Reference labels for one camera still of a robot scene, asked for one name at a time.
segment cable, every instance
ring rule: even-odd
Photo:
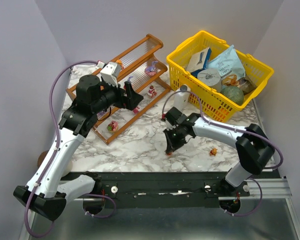
[[[236,129],[234,127],[231,127],[231,126],[224,126],[224,125],[221,125],[221,124],[218,124],[216,122],[212,122],[210,121],[209,119],[207,119],[205,116],[204,116],[204,112],[203,112],[203,108],[202,108],[202,103],[201,103],[201,99],[200,97],[198,97],[195,93],[193,93],[192,91],[175,91],[173,92],[164,102],[163,104],[163,108],[162,108],[162,118],[165,117],[165,114],[164,114],[164,111],[165,111],[165,106],[168,102],[168,100],[175,94],[179,93],[179,92],[183,92],[183,93],[190,93],[192,95],[194,95],[196,97],[196,99],[198,100],[199,102],[199,105],[200,105],[200,115],[201,115],[201,118],[206,122],[208,123],[209,125],[214,125],[214,126],[217,126],[217,127],[220,127],[220,128],[224,128],[224,129],[228,129],[228,130],[231,130],[231,131],[234,131],[234,132],[239,132],[239,133],[243,133],[243,134],[249,134],[249,135],[252,135],[252,136],[255,136],[263,141],[265,141],[266,143],[268,143],[269,145],[271,145],[279,154],[280,156],[280,161],[277,165],[275,166],[268,166],[268,167],[265,167],[264,169],[277,169],[278,167],[280,167],[282,165],[282,163],[284,162],[284,155],[283,153],[281,152],[281,150],[279,149],[279,147],[277,145],[275,145],[272,141],[270,141],[268,138],[264,137],[264,136],[261,136],[257,133],[254,133],[254,132],[251,132],[251,131],[246,131],[246,130],[241,130],[241,129]]]
[[[239,195],[239,192],[236,191],[236,199],[233,200],[233,202],[234,202],[235,204],[237,204],[237,203],[239,202],[239,200],[240,200],[240,195]]]
[[[106,192],[105,192],[104,189],[102,189],[101,193],[102,193],[103,196],[106,195]]]
[[[108,116],[106,116],[104,119],[102,119],[102,121],[104,121],[104,120],[108,119],[110,116],[111,116],[111,106],[110,106],[110,110],[109,110],[109,114],[108,114]]]
[[[25,205],[25,211],[24,211],[24,225],[26,230],[28,231],[28,233],[35,238],[42,238],[45,237],[46,235],[48,235],[50,233],[50,231],[52,230],[52,228],[54,227],[54,222],[52,222],[49,230],[43,234],[37,234],[35,232],[33,232],[31,230],[31,227],[29,225],[29,219],[28,219],[28,211],[30,209],[30,204],[32,201],[32,198],[35,195],[35,192],[38,188],[38,186],[40,185],[44,175],[46,174],[48,168],[50,167],[51,163],[53,162],[53,160],[56,157],[56,154],[58,152],[59,146],[60,146],[60,132],[59,132],[59,127],[58,127],[58,123],[57,123],[57,118],[55,116],[55,112],[54,112],[54,108],[53,108],[53,104],[52,104],[52,99],[53,99],[53,93],[54,93],[54,89],[55,86],[57,84],[57,82],[59,81],[60,77],[69,69],[74,67],[75,65],[79,65],[79,64],[96,64],[98,65],[99,61],[93,61],[93,60],[84,60],[84,61],[78,61],[75,62],[73,64],[71,64],[70,66],[67,66],[66,68],[64,68],[59,74],[58,76],[55,78],[54,82],[52,83],[51,89],[50,89],[50,94],[49,94],[49,108],[50,108],[50,113],[51,113],[51,117],[52,117],[52,122],[53,122],[53,126],[54,126],[54,130],[55,130],[55,134],[56,134],[56,145],[55,145],[55,150],[53,151],[48,163],[46,164],[46,166],[44,167],[42,173],[40,174],[40,176],[38,177],[38,180],[35,182],[35,186],[33,187],[30,196],[26,202]]]
[[[108,199],[108,200],[110,200],[110,201],[112,202],[113,207],[114,207],[114,208],[113,208],[113,211],[112,211],[110,214],[108,214],[108,215],[101,215],[101,216],[98,216],[98,215],[91,214],[90,212],[84,210],[85,215],[89,215],[89,216],[91,216],[91,217],[93,217],[93,218],[98,218],[98,219],[106,219],[106,218],[111,217],[111,216],[115,213],[115,211],[116,211],[116,209],[117,209],[117,205],[116,205],[115,201],[114,201],[111,197],[109,197],[109,196],[106,196],[106,195],[98,195],[98,194],[91,194],[91,193],[85,194],[85,196],[90,196],[90,197],[95,197],[95,198],[102,198],[102,199]]]
[[[190,137],[186,143],[190,142],[191,139],[194,139],[194,137]]]
[[[255,180],[254,178],[249,177],[248,179],[254,181],[258,185],[259,190],[260,190],[260,199],[259,199],[259,202],[256,205],[256,207],[254,209],[252,209],[251,211],[247,212],[247,213],[238,213],[238,214],[235,214],[235,213],[228,212],[227,210],[225,210],[224,213],[227,213],[227,214],[231,215],[232,217],[246,217],[246,216],[248,216],[250,214],[253,214],[255,211],[258,210],[258,208],[260,208],[261,202],[262,202],[262,198],[263,198],[263,193],[262,193],[261,186],[260,186],[259,182],[257,182],[257,180]]]

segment white wall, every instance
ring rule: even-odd
[[[0,0],[0,240],[18,239],[25,208],[13,197],[53,137],[48,95],[66,61],[33,0]],[[55,91],[61,110],[67,77]]]
[[[67,61],[108,61],[147,33],[166,56],[199,30],[253,53],[283,0],[36,0]]]
[[[300,0],[284,0],[254,56],[275,71],[257,105],[268,136],[285,156],[280,171],[300,219]]]

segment plastic bag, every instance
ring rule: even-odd
[[[254,84],[254,82],[246,75],[245,77],[240,78],[239,80],[224,78],[221,81],[222,88],[225,88],[227,86],[236,86],[240,88],[244,95],[250,93],[251,91],[255,90],[257,86]]]
[[[207,68],[218,69],[221,80],[236,81],[246,76],[245,68],[233,45],[211,60]]]

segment wooden dish rack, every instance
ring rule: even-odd
[[[116,132],[114,132],[109,138],[105,138],[99,131],[98,126],[104,122],[108,116],[101,117],[99,121],[93,126],[92,130],[101,138],[107,145],[111,143],[116,137],[118,137],[124,130],[126,130],[133,122],[140,118],[148,109],[150,109],[154,104],[156,104],[160,99],[162,99],[167,93],[170,92],[171,87],[161,80],[160,76],[165,73],[168,68],[165,64],[158,61],[154,56],[154,53],[164,46],[163,42],[151,34],[147,34],[143,39],[138,41],[136,44],[129,47],[127,50],[114,57],[110,62],[115,62],[116,60],[121,60],[124,69],[120,72],[117,82],[128,75],[133,74],[136,79],[133,81],[133,89],[140,93],[144,88],[150,85],[153,81],[158,83],[164,88],[164,91],[156,96],[146,107],[144,107],[140,112],[138,112],[132,119],[130,119],[126,124],[121,126]],[[156,74],[153,76],[148,76],[145,74],[145,69],[150,66],[153,61],[158,61],[156,66]],[[93,75],[98,75],[101,69],[93,72]],[[67,94],[73,101],[76,98],[75,91],[76,86],[74,85],[66,89]],[[119,108],[112,107],[111,115],[114,114]]]

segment small orange object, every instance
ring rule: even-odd
[[[217,155],[217,149],[216,148],[213,148],[211,151],[210,151],[210,156],[215,156]]]
[[[121,70],[124,69],[124,65],[122,64],[122,61],[120,59],[116,60],[115,63],[117,63],[121,66]]]

